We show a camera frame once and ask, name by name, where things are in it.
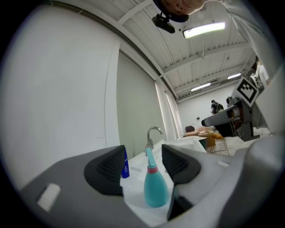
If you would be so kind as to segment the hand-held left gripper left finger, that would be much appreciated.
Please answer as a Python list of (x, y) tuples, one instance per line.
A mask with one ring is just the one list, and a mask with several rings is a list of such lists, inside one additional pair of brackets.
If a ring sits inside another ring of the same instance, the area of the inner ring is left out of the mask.
[(20, 195), (49, 228), (145, 228), (120, 185), (123, 145), (63, 159), (30, 181)]

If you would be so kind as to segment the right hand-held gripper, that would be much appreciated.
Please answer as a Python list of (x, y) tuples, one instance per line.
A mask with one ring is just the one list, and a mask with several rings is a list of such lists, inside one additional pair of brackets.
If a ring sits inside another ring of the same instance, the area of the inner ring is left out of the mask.
[(222, 137), (238, 136), (244, 142), (260, 138), (254, 128), (266, 127), (256, 104), (259, 90), (245, 77), (241, 77), (231, 96), (227, 97), (227, 110), (202, 120), (202, 126), (214, 126)]

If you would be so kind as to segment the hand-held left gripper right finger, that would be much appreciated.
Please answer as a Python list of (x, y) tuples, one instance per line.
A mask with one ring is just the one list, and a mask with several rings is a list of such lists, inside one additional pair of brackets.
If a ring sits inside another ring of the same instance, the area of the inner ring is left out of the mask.
[(231, 156), (162, 145), (162, 163), (174, 187), (162, 228), (218, 228), (230, 195), (225, 181)]

